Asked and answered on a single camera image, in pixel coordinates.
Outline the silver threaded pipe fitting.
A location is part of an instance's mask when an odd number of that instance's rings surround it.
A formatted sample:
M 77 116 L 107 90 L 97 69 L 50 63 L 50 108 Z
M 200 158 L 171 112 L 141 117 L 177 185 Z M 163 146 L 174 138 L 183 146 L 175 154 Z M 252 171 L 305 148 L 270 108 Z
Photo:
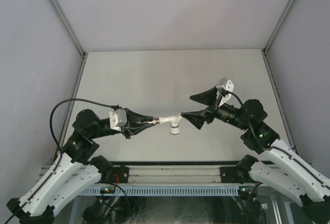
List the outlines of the silver threaded pipe fitting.
M 147 121 L 148 124 L 153 124 L 153 125 L 160 124 L 160 118 L 159 117 L 151 117 L 151 116 L 149 116 L 146 119 L 146 121 Z

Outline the white plastic water faucet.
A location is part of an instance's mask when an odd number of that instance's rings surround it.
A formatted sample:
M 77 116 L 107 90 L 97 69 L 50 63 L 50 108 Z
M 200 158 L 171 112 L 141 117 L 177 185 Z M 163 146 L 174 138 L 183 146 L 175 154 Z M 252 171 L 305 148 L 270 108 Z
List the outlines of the white plastic water faucet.
M 159 117 L 158 119 L 160 124 L 170 124 L 169 132 L 171 135 L 178 135 L 180 133 L 179 122 L 182 119 L 182 116 L 180 114 L 167 117 Z

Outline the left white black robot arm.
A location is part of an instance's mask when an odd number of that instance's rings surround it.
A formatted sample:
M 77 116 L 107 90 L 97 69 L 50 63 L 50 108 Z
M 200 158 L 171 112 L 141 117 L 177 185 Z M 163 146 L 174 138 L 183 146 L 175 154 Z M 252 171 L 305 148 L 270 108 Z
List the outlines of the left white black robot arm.
M 90 109 L 80 111 L 73 134 L 47 173 L 24 196 L 10 199 L 7 208 L 20 223 L 52 223 L 84 188 L 112 179 L 113 164 L 104 156 L 93 156 L 99 148 L 94 139 L 115 134 L 129 139 L 157 122 L 128 108 L 116 107 L 106 119 Z

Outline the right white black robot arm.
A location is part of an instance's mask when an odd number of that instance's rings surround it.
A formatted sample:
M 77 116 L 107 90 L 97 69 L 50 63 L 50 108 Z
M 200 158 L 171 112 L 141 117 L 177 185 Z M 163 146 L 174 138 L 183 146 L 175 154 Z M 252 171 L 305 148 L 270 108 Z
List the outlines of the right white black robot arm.
M 303 160 L 264 122 L 268 115 L 259 100 L 239 101 L 240 107 L 236 108 L 226 103 L 233 95 L 224 87 L 191 95 L 191 100 L 206 108 L 183 112 L 181 116 L 197 129 L 218 119 L 243 130 L 245 133 L 240 138 L 244 145 L 278 166 L 281 172 L 246 155 L 236 165 L 238 179 L 266 184 L 295 202 L 313 222 L 329 223 L 329 178 Z

